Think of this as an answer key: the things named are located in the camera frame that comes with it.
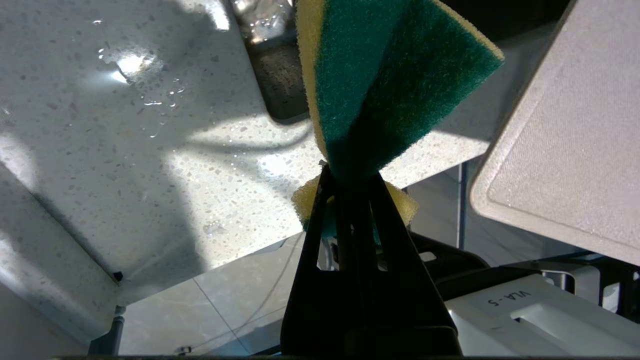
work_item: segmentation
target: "quartz countertop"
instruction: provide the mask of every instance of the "quartz countertop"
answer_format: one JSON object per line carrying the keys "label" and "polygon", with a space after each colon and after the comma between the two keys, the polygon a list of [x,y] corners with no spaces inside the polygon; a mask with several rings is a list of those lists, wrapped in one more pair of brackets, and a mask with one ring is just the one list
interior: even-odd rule
{"label": "quartz countertop", "polygon": [[[6,0],[0,44],[1,161],[122,273],[120,305],[302,230],[312,125],[269,117],[225,2]],[[488,84],[514,97],[501,82],[521,63]],[[473,96],[383,177],[402,188],[482,154],[512,99]]]}

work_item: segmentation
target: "green scouring pad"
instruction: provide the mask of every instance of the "green scouring pad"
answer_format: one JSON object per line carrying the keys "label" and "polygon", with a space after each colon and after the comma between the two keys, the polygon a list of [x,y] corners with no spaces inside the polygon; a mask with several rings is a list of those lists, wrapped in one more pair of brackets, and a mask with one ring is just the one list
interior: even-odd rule
{"label": "green scouring pad", "polygon": [[437,0],[298,0],[296,7],[317,144],[345,186],[422,138],[504,60]]}

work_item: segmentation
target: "sink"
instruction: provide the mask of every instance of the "sink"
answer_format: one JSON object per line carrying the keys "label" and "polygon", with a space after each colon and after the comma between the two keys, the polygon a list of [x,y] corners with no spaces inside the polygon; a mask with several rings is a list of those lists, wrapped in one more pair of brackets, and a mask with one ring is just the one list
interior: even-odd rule
{"label": "sink", "polygon": [[231,0],[255,77],[271,118],[308,118],[291,0]]}
{"label": "sink", "polygon": [[[280,124],[308,118],[296,43],[294,0],[230,2],[271,118]],[[443,2],[494,42],[557,21],[568,4],[568,0]]]}

